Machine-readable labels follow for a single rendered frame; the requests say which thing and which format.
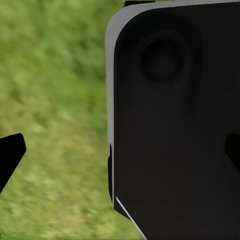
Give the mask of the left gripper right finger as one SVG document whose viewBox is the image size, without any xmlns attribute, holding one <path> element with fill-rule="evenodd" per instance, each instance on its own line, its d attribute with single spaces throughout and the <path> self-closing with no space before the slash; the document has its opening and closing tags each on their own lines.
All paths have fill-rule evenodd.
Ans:
<svg viewBox="0 0 240 240">
<path fill-rule="evenodd" d="M 228 133 L 224 151 L 240 173 L 240 135 L 235 133 Z"/>
</svg>

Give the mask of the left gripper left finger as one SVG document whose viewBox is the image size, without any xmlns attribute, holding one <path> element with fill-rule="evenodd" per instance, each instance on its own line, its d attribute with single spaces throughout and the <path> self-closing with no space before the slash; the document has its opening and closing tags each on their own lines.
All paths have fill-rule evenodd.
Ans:
<svg viewBox="0 0 240 240">
<path fill-rule="evenodd" d="M 0 193 L 26 152 L 21 133 L 0 138 Z"/>
</svg>

